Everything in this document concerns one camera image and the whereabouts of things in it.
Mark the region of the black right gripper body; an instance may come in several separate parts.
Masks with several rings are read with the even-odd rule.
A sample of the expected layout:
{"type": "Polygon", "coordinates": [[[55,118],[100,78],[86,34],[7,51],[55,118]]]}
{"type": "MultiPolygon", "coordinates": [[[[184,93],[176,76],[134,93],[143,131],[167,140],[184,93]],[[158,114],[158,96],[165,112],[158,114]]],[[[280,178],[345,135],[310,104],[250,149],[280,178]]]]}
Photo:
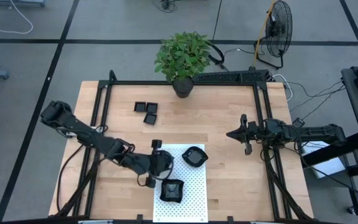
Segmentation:
{"type": "Polygon", "coordinates": [[[240,117],[240,142],[245,145],[245,154],[250,155],[252,153],[251,140],[256,140],[260,128],[255,121],[248,122],[247,116],[242,114],[240,117]]]}

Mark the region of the black leaf-shaped plate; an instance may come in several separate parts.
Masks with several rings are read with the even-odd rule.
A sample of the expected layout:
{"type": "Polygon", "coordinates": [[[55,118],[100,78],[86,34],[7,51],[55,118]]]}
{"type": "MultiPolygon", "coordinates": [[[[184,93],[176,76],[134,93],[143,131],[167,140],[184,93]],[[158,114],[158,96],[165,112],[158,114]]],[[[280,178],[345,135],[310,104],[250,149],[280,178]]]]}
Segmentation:
{"type": "Polygon", "coordinates": [[[191,167],[198,168],[208,159],[208,155],[199,147],[191,146],[182,154],[183,160],[191,167]]]}

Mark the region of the green leafy plant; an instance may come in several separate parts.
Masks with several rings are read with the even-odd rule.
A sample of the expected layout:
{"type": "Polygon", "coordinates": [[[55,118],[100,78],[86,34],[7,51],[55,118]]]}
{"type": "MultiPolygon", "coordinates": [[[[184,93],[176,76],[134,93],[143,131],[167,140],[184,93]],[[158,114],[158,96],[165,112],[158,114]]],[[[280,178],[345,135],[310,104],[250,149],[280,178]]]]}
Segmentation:
{"type": "Polygon", "coordinates": [[[169,83],[194,78],[210,65],[210,48],[207,36],[197,32],[176,33],[170,39],[161,39],[154,72],[162,73],[169,83]]]}

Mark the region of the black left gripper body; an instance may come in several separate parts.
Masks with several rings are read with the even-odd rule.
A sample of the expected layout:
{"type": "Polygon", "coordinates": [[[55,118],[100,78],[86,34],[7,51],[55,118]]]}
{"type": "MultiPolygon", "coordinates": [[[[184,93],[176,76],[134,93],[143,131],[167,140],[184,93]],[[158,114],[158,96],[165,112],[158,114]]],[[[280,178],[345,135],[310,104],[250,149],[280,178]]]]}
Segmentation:
{"type": "Polygon", "coordinates": [[[147,187],[155,187],[156,180],[161,179],[160,174],[166,170],[166,152],[160,150],[162,141],[153,139],[151,147],[153,149],[150,155],[149,175],[146,178],[147,187]]]}

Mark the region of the white flat box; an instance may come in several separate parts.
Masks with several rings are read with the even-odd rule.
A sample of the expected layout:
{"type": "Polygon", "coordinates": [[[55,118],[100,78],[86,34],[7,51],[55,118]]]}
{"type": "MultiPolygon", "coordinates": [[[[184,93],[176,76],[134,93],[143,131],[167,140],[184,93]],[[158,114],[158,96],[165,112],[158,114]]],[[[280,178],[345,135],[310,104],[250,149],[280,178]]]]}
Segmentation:
{"type": "MultiPolygon", "coordinates": [[[[318,151],[329,144],[323,141],[311,141],[305,142],[302,144],[302,155],[306,156],[312,152],[318,151]]],[[[341,160],[337,158],[330,159],[328,161],[313,165],[311,170],[314,172],[317,179],[323,178],[327,175],[332,175],[338,173],[340,171],[345,170],[343,163],[341,160]]]]}

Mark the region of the black vented controller box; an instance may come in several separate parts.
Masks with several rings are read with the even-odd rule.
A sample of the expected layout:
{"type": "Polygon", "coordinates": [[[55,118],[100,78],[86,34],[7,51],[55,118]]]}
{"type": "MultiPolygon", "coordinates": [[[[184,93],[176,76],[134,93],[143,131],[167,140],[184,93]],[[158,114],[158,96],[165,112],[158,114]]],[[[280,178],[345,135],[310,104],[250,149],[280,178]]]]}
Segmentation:
{"type": "Polygon", "coordinates": [[[233,72],[201,73],[194,78],[195,82],[214,83],[256,83],[265,82],[268,70],[240,70],[233,72]]]}

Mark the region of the black floor fan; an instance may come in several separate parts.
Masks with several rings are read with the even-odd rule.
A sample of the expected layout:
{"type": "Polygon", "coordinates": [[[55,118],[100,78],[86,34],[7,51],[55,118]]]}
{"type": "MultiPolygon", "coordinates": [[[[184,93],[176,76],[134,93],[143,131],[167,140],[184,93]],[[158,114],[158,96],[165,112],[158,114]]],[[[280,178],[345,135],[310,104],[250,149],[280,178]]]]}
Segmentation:
{"type": "Polygon", "coordinates": [[[281,65],[273,65],[262,60],[259,55],[256,59],[278,70],[283,67],[283,56],[288,51],[293,33],[293,17],[289,5],[284,0],[274,0],[273,6],[267,12],[265,35],[254,44],[254,49],[265,45],[268,53],[280,59],[281,65]]]}

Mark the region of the black wavy square plate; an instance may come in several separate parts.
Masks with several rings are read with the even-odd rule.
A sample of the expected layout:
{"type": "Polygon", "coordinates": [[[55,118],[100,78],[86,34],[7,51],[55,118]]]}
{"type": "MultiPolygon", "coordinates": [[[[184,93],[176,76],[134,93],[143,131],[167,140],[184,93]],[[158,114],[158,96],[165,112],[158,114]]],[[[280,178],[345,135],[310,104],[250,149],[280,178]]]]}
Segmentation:
{"type": "Polygon", "coordinates": [[[179,179],[164,179],[161,184],[160,199],[164,202],[181,203],[184,182],[179,179]]]}

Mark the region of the black plant pot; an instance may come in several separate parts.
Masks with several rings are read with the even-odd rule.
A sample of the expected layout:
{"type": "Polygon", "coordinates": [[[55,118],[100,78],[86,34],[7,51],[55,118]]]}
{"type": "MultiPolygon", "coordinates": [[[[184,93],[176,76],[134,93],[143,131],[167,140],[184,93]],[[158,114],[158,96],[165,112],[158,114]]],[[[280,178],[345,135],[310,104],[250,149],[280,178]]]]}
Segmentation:
{"type": "Polygon", "coordinates": [[[176,79],[173,81],[172,86],[178,97],[187,98],[194,87],[194,81],[190,77],[176,79]]]}

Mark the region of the white perforated metal shelf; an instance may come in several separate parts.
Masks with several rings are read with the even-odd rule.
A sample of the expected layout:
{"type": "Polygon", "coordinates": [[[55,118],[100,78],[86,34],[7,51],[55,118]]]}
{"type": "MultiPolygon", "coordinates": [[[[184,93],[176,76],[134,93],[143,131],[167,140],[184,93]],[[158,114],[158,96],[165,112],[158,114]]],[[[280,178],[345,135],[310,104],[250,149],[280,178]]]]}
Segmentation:
{"type": "Polygon", "coordinates": [[[158,180],[154,188],[154,223],[207,223],[207,181],[206,165],[195,168],[188,165],[182,158],[192,144],[163,144],[161,149],[174,157],[174,168],[169,174],[170,179],[181,180],[182,200],[180,203],[164,202],[160,199],[162,182],[158,180]]]}

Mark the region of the grey metal base bar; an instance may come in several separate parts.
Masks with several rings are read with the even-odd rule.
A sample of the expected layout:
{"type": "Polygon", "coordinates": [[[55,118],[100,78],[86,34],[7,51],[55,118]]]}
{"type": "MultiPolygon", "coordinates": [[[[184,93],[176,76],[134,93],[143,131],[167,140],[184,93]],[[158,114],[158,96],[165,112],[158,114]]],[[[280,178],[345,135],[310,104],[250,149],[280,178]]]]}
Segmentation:
{"type": "Polygon", "coordinates": [[[37,4],[40,7],[45,7],[45,0],[0,0],[0,4],[11,4],[11,5],[19,5],[19,4],[37,4]]]}

